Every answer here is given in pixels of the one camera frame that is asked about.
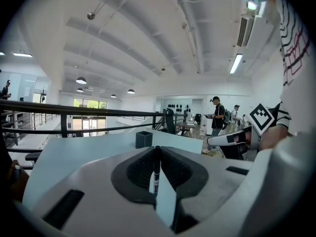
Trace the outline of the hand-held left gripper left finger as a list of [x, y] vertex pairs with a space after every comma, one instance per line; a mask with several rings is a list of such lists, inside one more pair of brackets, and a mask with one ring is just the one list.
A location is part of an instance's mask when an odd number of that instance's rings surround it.
[[173, 237], [150, 192], [154, 148], [81, 165], [41, 192], [26, 189], [23, 206], [48, 237]]

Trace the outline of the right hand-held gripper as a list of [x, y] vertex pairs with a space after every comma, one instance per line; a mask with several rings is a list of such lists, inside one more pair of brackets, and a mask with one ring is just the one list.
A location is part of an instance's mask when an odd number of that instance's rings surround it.
[[259, 149], [263, 133], [275, 121], [270, 111], [259, 103], [249, 114], [245, 115], [243, 130], [212, 136], [207, 139], [210, 146], [220, 146], [225, 158], [243, 160], [243, 154]]

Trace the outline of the person's right forearm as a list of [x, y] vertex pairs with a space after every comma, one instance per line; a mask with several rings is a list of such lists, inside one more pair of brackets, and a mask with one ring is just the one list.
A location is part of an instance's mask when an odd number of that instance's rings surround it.
[[288, 129], [285, 126], [276, 125], [276, 126], [270, 127], [262, 134], [259, 149], [260, 150], [272, 149], [287, 136], [288, 136]]

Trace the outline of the glass entrance door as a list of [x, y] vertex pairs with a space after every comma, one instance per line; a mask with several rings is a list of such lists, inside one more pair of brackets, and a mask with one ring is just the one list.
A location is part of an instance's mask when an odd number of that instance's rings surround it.
[[[83, 107], [83, 108], [93, 108], [93, 109], [106, 109], [107, 102], [89, 100], [83, 98], [74, 98], [73, 100], [74, 107]], [[90, 130], [90, 129], [101, 129], [106, 128], [106, 117], [99, 116], [73, 116], [72, 129], [73, 130]], [[103, 136], [105, 131], [97, 132], [88, 132], [83, 134], [74, 134], [74, 137], [93, 137], [93, 136]]]

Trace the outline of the tall black office chair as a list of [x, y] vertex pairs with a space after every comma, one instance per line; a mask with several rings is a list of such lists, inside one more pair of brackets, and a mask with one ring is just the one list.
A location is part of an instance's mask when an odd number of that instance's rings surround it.
[[176, 131], [173, 115], [174, 115], [174, 112], [170, 108], [167, 108], [165, 111], [165, 123], [167, 126], [167, 132], [170, 134], [175, 134], [175, 131]]

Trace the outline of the black pen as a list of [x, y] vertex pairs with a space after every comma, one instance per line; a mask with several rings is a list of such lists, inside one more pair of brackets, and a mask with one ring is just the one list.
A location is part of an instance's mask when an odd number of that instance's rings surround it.
[[161, 147], [155, 146], [154, 149], [154, 176], [153, 176], [153, 184], [154, 184], [154, 195], [158, 196], [158, 186], [159, 186], [159, 176], [160, 176], [160, 157], [161, 157]]

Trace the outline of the group of black wall items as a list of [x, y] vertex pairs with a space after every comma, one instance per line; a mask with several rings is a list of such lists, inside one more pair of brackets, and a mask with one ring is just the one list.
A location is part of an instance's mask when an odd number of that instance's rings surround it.
[[190, 105], [167, 104], [167, 107], [172, 109], [176, 113], [191, 112]]

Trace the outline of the white air conditioner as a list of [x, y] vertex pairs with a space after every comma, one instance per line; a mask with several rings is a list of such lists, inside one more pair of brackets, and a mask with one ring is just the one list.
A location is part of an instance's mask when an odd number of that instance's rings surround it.
[[254, 59], [264, 49], [275, 26], [266, 18], [243, 14], [237, 38], [237, 54], [243, 58]]

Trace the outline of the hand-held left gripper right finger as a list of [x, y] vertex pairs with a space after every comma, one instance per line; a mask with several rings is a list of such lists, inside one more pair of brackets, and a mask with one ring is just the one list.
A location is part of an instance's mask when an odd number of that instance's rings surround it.
[[162, 147], [161, 168], [175, 191], [175, 212], [161, 237], [239, 237], [247, 211], [234, 196], [253, 165]]

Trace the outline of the brown wooden side desk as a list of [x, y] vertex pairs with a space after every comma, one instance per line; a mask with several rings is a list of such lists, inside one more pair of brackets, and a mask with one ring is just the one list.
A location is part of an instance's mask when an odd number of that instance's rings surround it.
[[194, 122], [179, 122], [175, 124], [175, 134], [193, 138], [194, 131], [198, 129], [198, 125]]

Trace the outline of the person's striped shirt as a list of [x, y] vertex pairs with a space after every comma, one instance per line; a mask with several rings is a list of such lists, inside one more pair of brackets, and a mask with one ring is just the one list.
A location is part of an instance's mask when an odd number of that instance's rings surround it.
[[283, 89], [276, 123], [291, 132], [316, 127], [316, 47], [305, 23], [288, 0], [276, 0], [280, 14]]

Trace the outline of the black square cup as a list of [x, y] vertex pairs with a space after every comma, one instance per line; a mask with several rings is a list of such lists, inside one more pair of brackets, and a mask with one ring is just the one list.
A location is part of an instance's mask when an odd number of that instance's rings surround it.
[[153, 134], [147, 131], [140, 131], [135, 134], [135, 148], [140, 149], [144, 147], [151, 147], [153, 141]]

